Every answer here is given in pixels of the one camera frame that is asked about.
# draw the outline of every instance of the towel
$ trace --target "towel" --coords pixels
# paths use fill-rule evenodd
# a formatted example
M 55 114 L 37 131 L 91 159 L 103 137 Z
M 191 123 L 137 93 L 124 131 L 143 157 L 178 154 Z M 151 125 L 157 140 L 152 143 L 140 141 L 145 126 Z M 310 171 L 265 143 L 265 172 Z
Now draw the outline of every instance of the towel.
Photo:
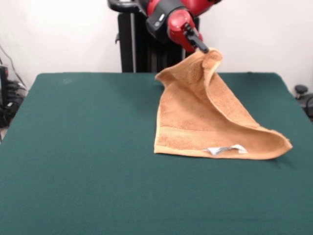
M 258 124 L 216 73 L 222 59 L 214 48 L 197 51 L 156 75 L 165 89 L 154 153 L 266 160 L 292 149 L 281 133 Z

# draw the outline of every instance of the white tag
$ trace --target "white tag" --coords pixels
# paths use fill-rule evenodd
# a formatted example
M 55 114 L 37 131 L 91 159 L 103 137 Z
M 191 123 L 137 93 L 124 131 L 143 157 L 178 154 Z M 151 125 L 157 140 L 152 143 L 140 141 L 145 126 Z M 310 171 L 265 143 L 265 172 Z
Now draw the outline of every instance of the white tag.
M 204 149 L 204 151 L 206 152 L 210 152 L 213 156 L 218 156 L 219 154 L 228 151 L 228 150 L 232 150 L 232 149 L 238 149 L 238 152 L 240 154 L 245 154 L 248 153 L 248 151 L 242 147 L 240 144 L 236 144 L 230 147 L 214 147 L 214 148 L 207 148 Z

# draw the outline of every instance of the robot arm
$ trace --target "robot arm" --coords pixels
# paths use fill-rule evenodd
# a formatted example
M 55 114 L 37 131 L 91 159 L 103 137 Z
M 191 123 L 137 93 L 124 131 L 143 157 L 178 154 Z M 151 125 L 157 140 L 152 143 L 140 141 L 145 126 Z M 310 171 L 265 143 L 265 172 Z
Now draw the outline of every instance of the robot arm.
M 141 11 L 148 17 L 148 31 L 160 42 L 170 38 L 187 52 L 198 47 L 204 53 L 208 47 L 202 42 L 194 17 L 207 11 L 221 0 L 138 0 Z

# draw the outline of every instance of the cable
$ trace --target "cable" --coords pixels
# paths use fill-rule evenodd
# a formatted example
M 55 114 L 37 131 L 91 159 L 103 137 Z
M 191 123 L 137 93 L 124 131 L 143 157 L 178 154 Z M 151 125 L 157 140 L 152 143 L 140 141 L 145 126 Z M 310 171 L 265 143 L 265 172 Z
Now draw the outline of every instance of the cable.
M 14 67 L 12 58 L 6 53 L 6 51 L 3 49 L 3 47 L 1 46 L 1 44 L 0 44 L 0 49 L 1 49 L 1 51 L 5 54 L 5 56 L 8 57 L 8 59 L 10 60 L 12 70 L 13 70 L 13 72 L 15 73 L 16 77 L 18 77 L 19 81 L 24 85 L 24 87 L 26 87 L 25 83 L 23 82 L 23 80 L 21 79 L 21 77 L 18 75 L 18 73 L 17 73 L 16 70 L 15 70 L 15 67 Z

